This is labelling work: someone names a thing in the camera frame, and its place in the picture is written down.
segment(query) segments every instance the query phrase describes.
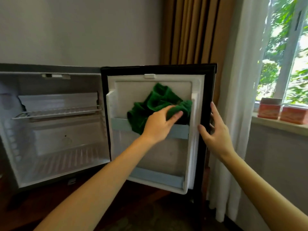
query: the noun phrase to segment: mini fridge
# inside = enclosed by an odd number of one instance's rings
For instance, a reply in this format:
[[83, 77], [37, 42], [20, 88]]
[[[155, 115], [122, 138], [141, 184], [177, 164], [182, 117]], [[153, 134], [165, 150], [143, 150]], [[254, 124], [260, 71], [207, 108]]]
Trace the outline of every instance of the mini fridge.
[[114, 160], [136, 138], [126, 113], [156, 83], [192, 100], [188, 125], [141, 159], [128, 180], [179, 194], [200, 188], [216, 64], [78, 67], [0, 64], [1, 154], [19, 190]]

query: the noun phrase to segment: gold curtain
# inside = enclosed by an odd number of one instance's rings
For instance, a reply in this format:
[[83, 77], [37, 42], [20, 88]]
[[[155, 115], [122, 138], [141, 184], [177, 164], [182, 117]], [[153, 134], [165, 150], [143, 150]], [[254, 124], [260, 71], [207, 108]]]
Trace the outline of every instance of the gold curtain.
[[234, 4], [235, 0], [164, 0], [160, 63], [217, 63], [215, 104]]

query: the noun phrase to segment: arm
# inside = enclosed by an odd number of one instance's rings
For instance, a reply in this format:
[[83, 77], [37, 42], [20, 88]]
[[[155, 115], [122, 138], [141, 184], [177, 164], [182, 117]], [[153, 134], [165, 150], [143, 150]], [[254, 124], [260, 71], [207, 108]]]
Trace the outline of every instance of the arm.
[[211, 103], [215, 121], [214, 134], [203, 126], [199, 132], [218, 159], [228, 168], [244, 193], [261, 214], [271, 230], [308, 230], [308, 216], [284, 198], [262, 179], [233, 149], [227, 126], [223, 123], [214, 103]]
[[35, 231], [93, 230], [145, 153], [164, 140], [172, 125], [183, 115], [181, 111], [166, 121], [167, 111], [171, 107], [151, 115], [143, 134], [115, 160], [67, 197]]

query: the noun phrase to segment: gray wall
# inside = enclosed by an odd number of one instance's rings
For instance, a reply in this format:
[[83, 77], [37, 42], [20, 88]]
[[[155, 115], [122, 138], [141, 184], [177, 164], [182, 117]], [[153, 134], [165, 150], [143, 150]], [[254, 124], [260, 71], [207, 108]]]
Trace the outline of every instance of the gray wall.
[[[245, 161], [308, 215], [307, 137], [251, 124]], [[243, 192], [236, 223], [245, 231], [269, 231]]]
[[162, 0], [0, 0], [0, 62], [158, 64]]

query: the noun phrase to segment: green towel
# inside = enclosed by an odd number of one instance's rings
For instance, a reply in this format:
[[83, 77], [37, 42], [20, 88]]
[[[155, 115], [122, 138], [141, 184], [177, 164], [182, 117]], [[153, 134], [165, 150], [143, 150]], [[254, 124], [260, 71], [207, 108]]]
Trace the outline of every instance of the green towel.
[[170, 87], [157, 83], [144, 102], [135, 102], [132, 110], [127, 112], [127, 119], [133, 132], [142, 134], [148, 117], [168, 105], [176, 105], [168, 110], [166, 120], [169, 120], [175, 113], [183, 111], [183, 116], [176, 122], [177, 124], [189, 124], [191, 100], [183, 101], [172, 92]]

